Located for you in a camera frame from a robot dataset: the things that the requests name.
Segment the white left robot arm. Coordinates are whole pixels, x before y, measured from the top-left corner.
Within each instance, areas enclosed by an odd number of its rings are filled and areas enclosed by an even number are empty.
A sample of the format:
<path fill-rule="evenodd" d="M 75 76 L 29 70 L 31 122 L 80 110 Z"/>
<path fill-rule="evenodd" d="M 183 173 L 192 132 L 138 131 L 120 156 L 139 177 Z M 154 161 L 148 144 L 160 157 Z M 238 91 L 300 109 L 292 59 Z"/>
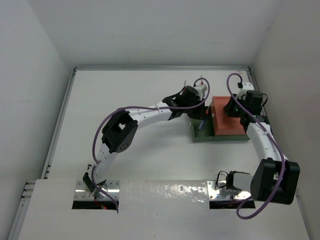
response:
<path fill-rule="evenodd" d="M 187 85 L 152 106 L 122 107 L 107 116 L 95 134 L 101 136 L 99 152 L 92 148 L 95 164 L 88 166 L 82 178 L 89 192 L 93 193 L 106 180 L 106 173 L 115 158 L 130 147 L 139 129 L 179 118 L 183 114 L 191 119 L 203 120 L 207 115 L 205 101 L 209 92 L 210 87 L 203 83 Z"/>

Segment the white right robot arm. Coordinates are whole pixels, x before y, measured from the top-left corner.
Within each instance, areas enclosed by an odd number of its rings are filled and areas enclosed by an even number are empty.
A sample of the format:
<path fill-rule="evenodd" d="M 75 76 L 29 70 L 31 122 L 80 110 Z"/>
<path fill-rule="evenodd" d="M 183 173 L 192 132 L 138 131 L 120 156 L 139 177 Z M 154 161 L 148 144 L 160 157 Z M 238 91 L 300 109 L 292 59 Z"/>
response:
<path fill-rule="evenodd" d="M 300 166 L 279 153 L 272 142 L 274 136 L 270 122 L 267 116 L 262 114 L 263 97 L 263 93 L 243 87 L 237 94 L 233 94 L 223 111 L 228 117 L 240 118 L 240 124 L 252 141 L 260 160 L 250 182 L 253 200 L 265 202 L 268 199 L 276 186 L 276 175 L 280 175 L 284 159 L 284 173 L 271 202 L 290 205 L 296 193 Z"/>

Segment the salmon red drawer box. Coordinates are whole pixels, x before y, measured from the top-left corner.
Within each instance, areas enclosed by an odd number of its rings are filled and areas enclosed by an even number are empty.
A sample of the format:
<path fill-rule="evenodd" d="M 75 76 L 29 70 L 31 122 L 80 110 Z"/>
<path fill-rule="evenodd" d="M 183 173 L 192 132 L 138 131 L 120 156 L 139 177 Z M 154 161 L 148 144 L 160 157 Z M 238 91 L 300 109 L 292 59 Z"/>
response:
<path fill-rule="evenodd" d="M 210 103 L 211 118 L 216 136 L 246 136 L 240 124 L 239 117 L 229 117 L 224 107 L 231 99 L 230 96 L 213 96 Z"/>

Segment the green drawer box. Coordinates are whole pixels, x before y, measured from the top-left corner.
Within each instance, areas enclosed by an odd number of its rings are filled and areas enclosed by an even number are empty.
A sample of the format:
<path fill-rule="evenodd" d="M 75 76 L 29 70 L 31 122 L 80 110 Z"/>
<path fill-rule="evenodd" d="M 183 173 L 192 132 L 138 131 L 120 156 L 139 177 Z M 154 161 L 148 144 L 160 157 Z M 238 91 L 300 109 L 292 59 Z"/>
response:
<path fill-rule="evenodd" d="M 199 125 L 202 120 L 190 119 L 191 126 L 191 136 L 194 143 L 204 143 L 204 142 L 219 142 L 219 141 L 248 141 L 250 138 L 246 136 L 217 136 L 214 133 L 213 120 L 211 115 L 210 106 L 206 106 L 207 110 L 207 120 L 203 129 L 199 130 Z"/>

